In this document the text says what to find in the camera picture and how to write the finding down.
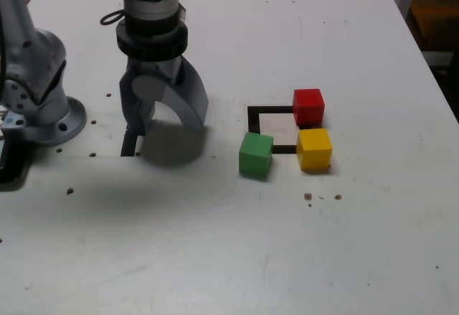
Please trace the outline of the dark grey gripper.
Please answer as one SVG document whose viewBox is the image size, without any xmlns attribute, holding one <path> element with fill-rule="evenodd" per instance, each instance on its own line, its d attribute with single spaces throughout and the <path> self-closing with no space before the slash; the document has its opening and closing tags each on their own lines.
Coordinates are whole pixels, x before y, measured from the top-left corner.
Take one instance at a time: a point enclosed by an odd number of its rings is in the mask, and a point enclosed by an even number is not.
<svg viewBox="0 0 459 315">
<path fill-rule="evenodd" d="M 120 96 L 128 129 L 138 136 L 147 134 L 156 102 L 170 107 L 184 126 L 204 129 L 209 105 L 204 83 L 182 56 L 159 62 L 128 57 Z"/>
</svg>

